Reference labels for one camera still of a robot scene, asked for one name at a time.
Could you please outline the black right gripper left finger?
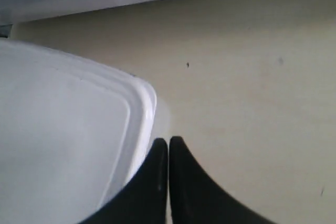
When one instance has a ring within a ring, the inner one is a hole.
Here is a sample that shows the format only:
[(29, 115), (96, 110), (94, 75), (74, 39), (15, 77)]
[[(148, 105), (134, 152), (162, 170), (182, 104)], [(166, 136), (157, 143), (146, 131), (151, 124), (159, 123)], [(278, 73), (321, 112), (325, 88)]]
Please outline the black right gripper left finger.
[(157, 138), (125, 187), (86, 223), (165, 223), (168, 147)]

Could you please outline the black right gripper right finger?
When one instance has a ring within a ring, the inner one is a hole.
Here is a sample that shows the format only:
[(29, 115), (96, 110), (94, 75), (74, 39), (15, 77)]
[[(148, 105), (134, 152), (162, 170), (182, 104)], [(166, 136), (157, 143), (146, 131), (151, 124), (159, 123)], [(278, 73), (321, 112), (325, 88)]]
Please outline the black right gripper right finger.
[(260, 223), (208, 176), (180, 136), (169, 144), (169, 189), (173, 223)]

